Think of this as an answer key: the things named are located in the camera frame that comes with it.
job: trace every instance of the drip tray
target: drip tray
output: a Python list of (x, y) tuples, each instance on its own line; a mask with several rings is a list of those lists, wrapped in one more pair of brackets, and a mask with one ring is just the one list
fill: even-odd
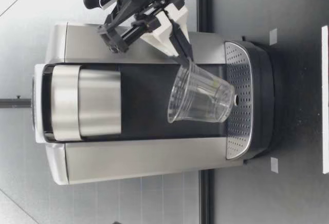
[(227, 120), (227, 159), (250, 159), (267, 149), (273, 130), (274, 87), (268, 54), (248, 42), (226, 42), (227, 81), (236, 104)]

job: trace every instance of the perforated drip tray grate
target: perforated drip tray grate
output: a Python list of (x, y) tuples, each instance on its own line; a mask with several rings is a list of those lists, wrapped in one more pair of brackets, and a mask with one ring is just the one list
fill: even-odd
[(227, 159), (242, 156), (249, 148), (253, 122), (253, 86), (248, 53), (239, 45), (225, 44), (227, 81), (234, 85), (236, 104), (227, 120)]

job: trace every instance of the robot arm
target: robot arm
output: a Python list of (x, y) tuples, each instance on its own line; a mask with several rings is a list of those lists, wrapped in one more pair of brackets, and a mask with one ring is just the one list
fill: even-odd
[[(113, 53), (127, 52), (129, 46), (142, 38), (182, 65), (193, 60), (187, 32), (188, 10), (184, 0), (84, 0), (87, 8), (108, 7), (117, 3), (104, 25), (100, 36)], [(135, 22), (123, 34), (116, 28), (134, 16)]]

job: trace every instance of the silver cylinder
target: silver cylinder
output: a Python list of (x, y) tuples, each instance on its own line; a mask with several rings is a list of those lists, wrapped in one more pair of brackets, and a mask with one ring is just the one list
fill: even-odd
[(58, 65), (51, 80), (51, 124), (57, 141), (81, 141), (78, 120), (80, 66)]
[(78, 85), (82, 137), (121, 133), (121, 74), (81, 69)]

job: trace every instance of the stainless steel panel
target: stainless steel panel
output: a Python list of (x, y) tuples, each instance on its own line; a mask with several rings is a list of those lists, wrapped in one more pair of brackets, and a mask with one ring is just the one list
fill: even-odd
[(51, 81), (51, 124), (57, 141), (79, 141), (78, 80), (80, 66), (58, 65)]
[(66, 144), (70, 184), (242, 165), (226, 160), (226, 138)]
[(80, 70), (79, 129), (81, 136), (121, 133), (121, 74)]
[[(225, 64), (224, 40), (217, 34), (189, 32), (194, 59), (198, 64)], [(56, 52), (51, 56), (56, 63)], [(127, 53), (113, 54), (97, 33), (97, 25), (68, 24), (66, 63), (175, 64), (164, 53), (142, 39)]]

